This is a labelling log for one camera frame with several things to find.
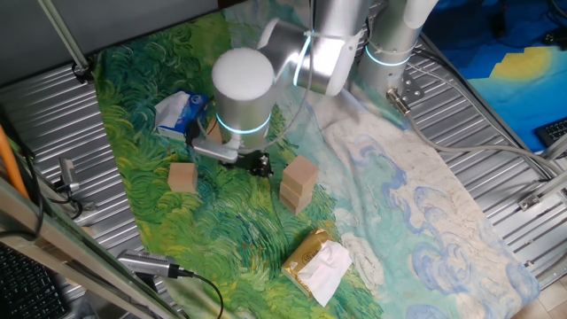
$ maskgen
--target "yellow painted surface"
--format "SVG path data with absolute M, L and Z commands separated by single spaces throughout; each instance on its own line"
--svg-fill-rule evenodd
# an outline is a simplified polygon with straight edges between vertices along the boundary
M 551 65 L 551 48 L 526 48 L 524 53 L 508 53 L 496 64 L 491 77 L 514 82 L 526 82 L 541 77 Z

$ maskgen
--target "orange pole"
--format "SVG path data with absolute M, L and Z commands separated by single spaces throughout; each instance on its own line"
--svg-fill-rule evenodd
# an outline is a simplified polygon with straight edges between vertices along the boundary
M 6 165 L 6 170 L 8 171 L 8 176 L 10 181 L 12 181 L 12 186 L 19 191 L 25 198 L 29 199 L 27 195 L 26 186 L 24 181 L 21 179 L 21 174 L 19 173 L 18 163 L 8 142 L 8 137 L 4 133 L 4 129 L 0 125 L 0 154 L 4 159 L 4 164 Z

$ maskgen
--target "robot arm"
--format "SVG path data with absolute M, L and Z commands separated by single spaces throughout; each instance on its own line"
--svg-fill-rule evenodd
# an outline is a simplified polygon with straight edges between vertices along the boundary
M 272 19 L 258 50 L 224 53 L 213 68 L 217 121 L 225 145 L 197 138 L 196 152 L 234 163 L 266 143 L 271 110 L 290 85 L 336 96 L 353 65 L 371 0 L 312 0 L 314 30 Z M 405 63 L 437 0 L 391 0 L 377 17 L 363 78 L 385 95 L 397 89 Z M 310 69 L 313 57 L 313 70 Z

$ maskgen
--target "cable connector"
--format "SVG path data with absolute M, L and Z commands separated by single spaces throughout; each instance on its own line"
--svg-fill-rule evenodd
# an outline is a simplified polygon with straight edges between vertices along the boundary
M 192 271 L 189 271 L 189 270 L 185 270 L 183 267 L 180 267 L 180 268 L 177 270 L 177 276 L 181 276 L 181 277 L 183 277 L 183 276 L 194 277 L 194 276 L 195 276 L 195 273 L 192 272 Z
M 400 94 L 398 94 L 396 89 L 389 89 L 386 92 L 386 98 L 401 115 L 406 116 L 409 114 L 410 110 L 408 104 L 401 99 Z

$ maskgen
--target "blue led ring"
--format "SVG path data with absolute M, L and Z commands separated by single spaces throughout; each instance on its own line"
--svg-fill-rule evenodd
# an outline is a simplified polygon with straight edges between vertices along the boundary
M 269 123 L 269 119 L 272 117 L 272 113 L 270 113 L 268 115 L 268 119 L 260 126 L 258 126 L 257 128 L 253 128 L 253 129 L 246 129 L 246 130 L 242 130 L 242 129 L 236 129 L 236 128 L 231 128 L 230 126 L 224 124 L 224 122 L 221 120 L 221 117 L 219 116 L 219 114 L 216 114 L 216 119 L 219 121 L 219 123 L 227 130 L 229 130 L 232 133 L 236 133 L 236 134 L 240 134 L 240 135 L 246 135 L 246 134 L 252 134 L 252 133 L 256 133 L 259 130 L 261 130 L 262 128 L 264 128 L 266 125 L 268 125 Z
M 379 65 L 382 65 L 382 66 L 401 66 L 402 64 L 405 64 L 406 62 L 409 61 L 409 57 L 408 57 L 408 58 L 406 58 L 404 61 L 401 61 L 400 63 L 386 63 L 386 62 L 382 62 L 382 61 L 380 61 L 379 59 L 374 58 L 374 57 L 372 56 L 372 54 L 370 54 L 369 46 L 368 46 L 368 45 L 366 46 L 366 53 L 369 55 L 369 57 L 370 57 L 374 62 L 376 62 L 376 63 L 378 63 Z
M 301 48 L 301 52 L 299 53 L 298 64 L 295 66 L 295 74 L 293 75 L 294 86 L 298 86 L 299 71 L 301 71 L 301 65 L 303 65 L 303 60 L 305 59 L 309 44 L 311 44 L 311 35 L 305 40 L 305 43 L 303 43 L 303 48 Z

